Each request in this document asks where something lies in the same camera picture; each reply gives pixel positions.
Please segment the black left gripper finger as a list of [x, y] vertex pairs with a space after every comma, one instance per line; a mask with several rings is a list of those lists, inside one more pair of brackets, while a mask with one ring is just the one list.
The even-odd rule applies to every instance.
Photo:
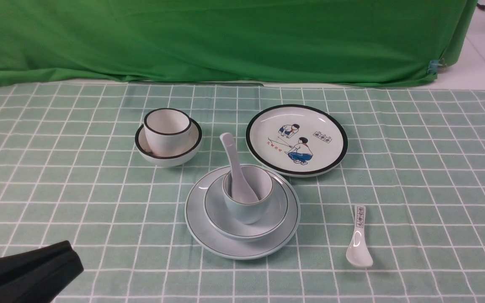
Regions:
[[50, 303], [84, 271], [64, 240], [0, 258], [0, 303]]

